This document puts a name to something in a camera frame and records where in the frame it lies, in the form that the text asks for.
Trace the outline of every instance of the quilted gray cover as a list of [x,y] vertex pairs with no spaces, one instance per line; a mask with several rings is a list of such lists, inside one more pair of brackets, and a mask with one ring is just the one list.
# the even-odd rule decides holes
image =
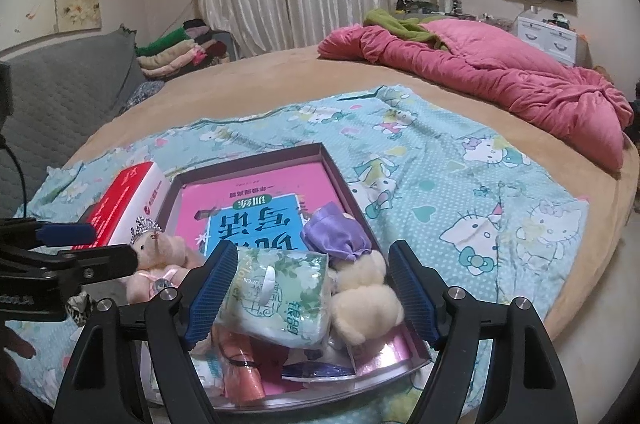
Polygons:
[[[47,166],[65,165],[145,81],[134,43],[135,33],[119,29],[6,61],[11,67],[14,114],[2,134],[20,161],[28,198],[47,177]],[[0,216],[13,216],[21,203],[18,173],[0,152]]]

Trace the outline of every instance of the blue gripper pad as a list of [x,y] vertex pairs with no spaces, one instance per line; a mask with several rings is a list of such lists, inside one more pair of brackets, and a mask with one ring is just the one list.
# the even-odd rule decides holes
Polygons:
[[91,224],[44,224],[36,238],[47,247],[90,245],[95,242],[95,229]]
[[238,248],[228,240],[221,240],[205,264],[191,270],[180,285],[188,307],[184,342],[189,350],[209,335],[237,269]]
[[441,335],[436,324],[435,306],[417,276],[423,269],[406,242],[391,245],[388,271],[394,280],[396,295],[404,308],[405,318],[412,322],[423,341],[435,346]]

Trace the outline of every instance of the silver tiara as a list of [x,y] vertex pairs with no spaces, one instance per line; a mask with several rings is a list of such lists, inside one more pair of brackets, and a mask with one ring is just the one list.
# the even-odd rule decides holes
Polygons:
[[151,218],[139,216],[136,218],[136,227],[131,227],[131,241],[129,245],[136,243],[136,240],[149,230],[162,230]]

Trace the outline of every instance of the human hand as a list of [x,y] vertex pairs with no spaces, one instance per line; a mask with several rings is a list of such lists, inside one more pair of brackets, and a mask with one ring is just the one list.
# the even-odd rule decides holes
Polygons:
[[0,320],[0,377],[5,377],[17,385],[20,384],[20,369],[7,350],[11,350],[25,359],[31,359],[36,355],[33,346],[6,327],[4,322]]

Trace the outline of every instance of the green tissue package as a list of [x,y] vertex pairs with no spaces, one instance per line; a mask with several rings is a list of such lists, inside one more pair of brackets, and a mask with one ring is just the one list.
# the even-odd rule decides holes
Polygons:
[[288,348],[321,348],[330,326],[326,254],[238,247],[238,270],[216,322]]

